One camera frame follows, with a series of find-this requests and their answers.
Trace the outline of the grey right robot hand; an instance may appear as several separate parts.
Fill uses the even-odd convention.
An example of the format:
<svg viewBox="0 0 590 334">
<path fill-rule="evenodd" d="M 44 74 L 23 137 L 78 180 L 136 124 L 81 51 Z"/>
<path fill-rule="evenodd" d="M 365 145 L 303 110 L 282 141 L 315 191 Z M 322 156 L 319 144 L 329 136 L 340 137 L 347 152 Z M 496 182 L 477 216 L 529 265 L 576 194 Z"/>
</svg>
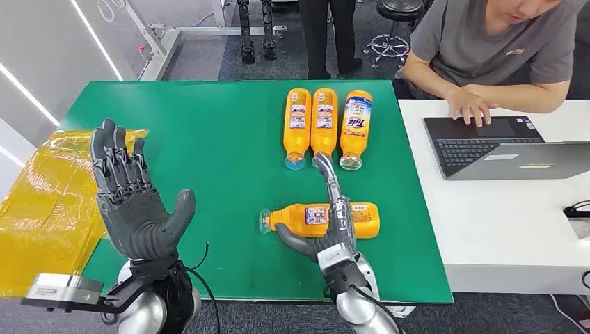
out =
<svg viewBox="0 0 590 334">
<path fill-rule="evenodd" d="M 330 213 L 326 233 L 316 239 L 300 237 L 293 234 L 284 223 L 276 223 L 276 232 L 285 245 L 313 262 L 318 262 L 318 253 L 340 243 L 356 255 L 356 233 L 350 200 L 341 192 L 331 158 L 320 152 L 314 161 L 324 177 L 328 192 Z"/>
</svg>

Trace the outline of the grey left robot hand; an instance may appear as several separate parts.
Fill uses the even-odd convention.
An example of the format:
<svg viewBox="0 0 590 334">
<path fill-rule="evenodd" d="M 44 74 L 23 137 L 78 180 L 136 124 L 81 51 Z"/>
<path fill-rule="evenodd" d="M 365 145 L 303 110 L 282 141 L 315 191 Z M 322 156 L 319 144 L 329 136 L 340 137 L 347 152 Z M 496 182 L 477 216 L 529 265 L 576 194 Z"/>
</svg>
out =
<svg viewBox="0 0 590 334">
<path fill-rule="evenodd" d="M 173 255 L 196 212 L 195 193 L 182 189 L 167 212 L 136 138 L 125 144 L 126 130 L 111 118 L 94 128 L 90 155 L 97 183 L 96 201 L 114 248 L 131 260 L 158 260 Z"/>
</svg>

